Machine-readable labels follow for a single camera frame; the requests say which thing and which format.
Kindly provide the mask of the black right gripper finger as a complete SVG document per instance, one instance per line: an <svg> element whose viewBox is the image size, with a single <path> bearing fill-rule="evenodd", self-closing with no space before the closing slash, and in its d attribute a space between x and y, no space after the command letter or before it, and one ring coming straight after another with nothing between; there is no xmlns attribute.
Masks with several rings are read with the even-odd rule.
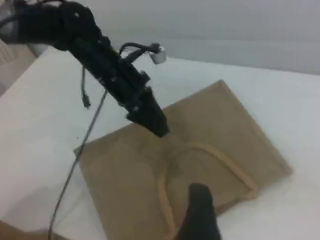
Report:
<svg viewBox="0 0 320 240"><path fill-rule="evenodd" d="M220 240L222 238L208 186L192 183L188 187L188 207L175 239Z"/></svg>

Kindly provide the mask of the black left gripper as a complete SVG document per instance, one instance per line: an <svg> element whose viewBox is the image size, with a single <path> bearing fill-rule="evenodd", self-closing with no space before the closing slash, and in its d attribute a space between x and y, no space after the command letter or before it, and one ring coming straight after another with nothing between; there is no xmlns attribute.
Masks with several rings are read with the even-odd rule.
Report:
<svg viewBox="0 0 320 240"><path fill-rule="evenodd" d="M127 110L126 118L157 137L169 133L167 118L158 105L151 87L147 86L150 77L138 71L133 62L146 52L153 52L153 44L125 43L120 51L128 47L137 48L122 57L108 37L72 41L72 55L88 70L111 94L117 103Z"/></svg>

